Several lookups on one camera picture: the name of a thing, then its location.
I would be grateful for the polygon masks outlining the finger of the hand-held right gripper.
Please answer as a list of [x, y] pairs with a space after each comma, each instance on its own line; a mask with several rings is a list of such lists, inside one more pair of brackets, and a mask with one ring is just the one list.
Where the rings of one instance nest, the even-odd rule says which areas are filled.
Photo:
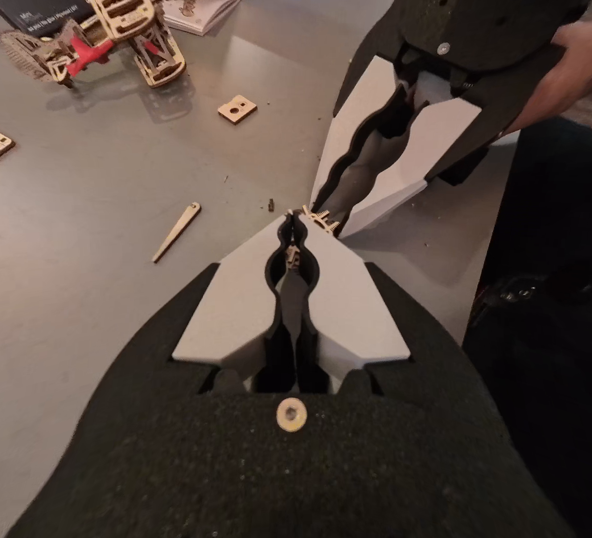
[[405, 113], [406, 98], [394, 64], [374, 56], [331, 121], [311, 193], [313, 209], [328, 201], [368, 138]]
[[429, 72], [418, 76], [413, 99], [417, 115], [404, 135], [372, 134], [340, 183], [353, 202], [340, 238], [373, 227], [427, 186], [427, 175], [481, 112], [453, 98], [450, 84]]

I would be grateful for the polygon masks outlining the wooden gear assembly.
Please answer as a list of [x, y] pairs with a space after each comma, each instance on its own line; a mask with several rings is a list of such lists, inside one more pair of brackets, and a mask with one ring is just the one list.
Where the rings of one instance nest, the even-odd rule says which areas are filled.
[[340, 230], [340, 222], [334, 220], [330, 216], [330, 212], [325, 210], [322, 212], [315, 213], [308, 208], [306, 204], [302, 206], [302, 214], [311, 223], [319, 226], [324, 232], [330, 234], [333, 237], [337, 237]]

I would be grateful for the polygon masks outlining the small wooden toothed piece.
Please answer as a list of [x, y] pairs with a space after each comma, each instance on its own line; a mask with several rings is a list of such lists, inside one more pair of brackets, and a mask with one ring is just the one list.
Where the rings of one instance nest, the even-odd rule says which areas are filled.
[[291, 230], [286, 231], [284, 240], [286, 242], [285, 249], [285, 264], [286, 269], [294, 274], [300, 273], [300, 239], [294, 230], [294, 216], [299, 216], [302, 213], [300, 209], [290, 210]]

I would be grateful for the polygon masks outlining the person's dark trousers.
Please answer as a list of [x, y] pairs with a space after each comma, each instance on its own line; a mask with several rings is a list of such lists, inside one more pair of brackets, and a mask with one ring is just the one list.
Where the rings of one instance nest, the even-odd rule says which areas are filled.
[[591, 537], [591, 128], [519, 136], [463, 349], [537, 484]]

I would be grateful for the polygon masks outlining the grey desk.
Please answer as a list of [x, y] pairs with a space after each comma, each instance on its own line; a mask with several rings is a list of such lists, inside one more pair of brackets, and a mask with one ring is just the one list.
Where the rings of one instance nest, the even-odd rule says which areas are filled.
[[[241, 0], [151, 90], [133, 60], [76, 90], [1, 53], [1, 536], [56, 467], [100, 379], [161, 306], [310, 200], [352, 55], [393, 0]], [[243, 95], [233, 125], [217, 109]], [[268, 212], [273, 198], [275, 210]], [[192, 202], [202, 210], [158, 251]]]

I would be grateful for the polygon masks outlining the person's right hand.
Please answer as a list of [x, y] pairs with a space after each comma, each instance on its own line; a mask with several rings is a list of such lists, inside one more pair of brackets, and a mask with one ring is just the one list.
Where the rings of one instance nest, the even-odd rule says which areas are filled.
[[562, 49], [563, 56], [501, 136], [555, 118], [591, 93], [591, 21], [560, 27], [551, 42]]

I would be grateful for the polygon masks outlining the square wooden piece with holes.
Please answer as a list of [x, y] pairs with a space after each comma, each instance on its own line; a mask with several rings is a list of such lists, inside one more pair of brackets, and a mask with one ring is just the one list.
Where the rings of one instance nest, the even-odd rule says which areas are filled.
[[233, 125], [257, 111], [257, 105], [243, 95], [234, 96], [229, 102], [218, 107], [218, 115]]

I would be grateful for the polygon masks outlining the wooden model plane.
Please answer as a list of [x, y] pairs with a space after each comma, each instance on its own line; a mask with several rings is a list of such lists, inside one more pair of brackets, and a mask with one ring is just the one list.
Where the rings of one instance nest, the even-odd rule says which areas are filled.
[[125, 47], [152, 89], [183, 74], [186, 61], [165, 24], [161, 0], [86, 1], [93, 16], [81, 23], [69, 19], [51, 37], [33, 37], [10, 24], [10, 30], [1, 31], [1, 51], [24, 75], [69, 89], [88, 66], [107, 64]]

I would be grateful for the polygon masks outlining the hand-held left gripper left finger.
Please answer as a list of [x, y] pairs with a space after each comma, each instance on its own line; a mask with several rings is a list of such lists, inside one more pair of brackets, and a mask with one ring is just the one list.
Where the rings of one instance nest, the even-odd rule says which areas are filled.
[[278, 284], [292, 214], [277, 218], [218, 263], [172, 358], [237, 372], [241, 380], [294, 382], [292, 340]]

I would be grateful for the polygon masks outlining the pointed wooden stick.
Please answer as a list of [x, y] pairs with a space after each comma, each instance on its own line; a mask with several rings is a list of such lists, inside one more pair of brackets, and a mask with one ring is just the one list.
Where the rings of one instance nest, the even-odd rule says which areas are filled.
[[153, 264], [156, 264], [167, 253], [174, 242], [183, 234], [196, 216], [199, 215], [201, 210], [202, 207], [198, 202], [192, 202], [185, 208], [182, 215], [159, 246], [158, 251], [152, 257]]

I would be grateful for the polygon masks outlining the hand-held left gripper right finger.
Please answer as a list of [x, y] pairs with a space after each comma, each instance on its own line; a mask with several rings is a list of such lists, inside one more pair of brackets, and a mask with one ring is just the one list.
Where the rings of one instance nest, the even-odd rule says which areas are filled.
[[305, 214], [295, 214], [295, 245], [306, 284], [295, 343], [301, 393], [330, 393], [331, 380], [411, 356], [363, 259]]

